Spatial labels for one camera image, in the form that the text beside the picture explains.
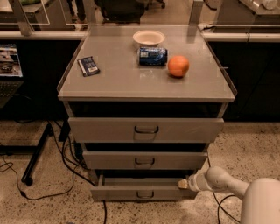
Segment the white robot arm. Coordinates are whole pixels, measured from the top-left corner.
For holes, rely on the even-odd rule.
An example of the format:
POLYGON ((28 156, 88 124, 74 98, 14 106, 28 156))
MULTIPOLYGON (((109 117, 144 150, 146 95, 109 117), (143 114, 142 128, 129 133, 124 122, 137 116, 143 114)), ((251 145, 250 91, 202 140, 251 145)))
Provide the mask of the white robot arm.
POLYGON ((179 189, 193 192, 232 193, 241 202, 241 224, 280 224, 280 181, 258 178, 251 183, 234 178, 214 166, 178 182, 179 189))

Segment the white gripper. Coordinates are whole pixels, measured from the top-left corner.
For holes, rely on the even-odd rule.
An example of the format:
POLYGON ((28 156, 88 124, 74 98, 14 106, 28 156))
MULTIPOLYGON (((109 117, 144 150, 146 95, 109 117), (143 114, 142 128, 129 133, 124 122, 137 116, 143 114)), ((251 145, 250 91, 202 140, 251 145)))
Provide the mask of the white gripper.
POLYGON ((186 180, 185 178, 181 179, 178 182, 178 188, 179 189, 189 188, 194 192, 201 192, 209 189, 207 179, 204 173, 193 174, 188 178, 188 180, 186 180))

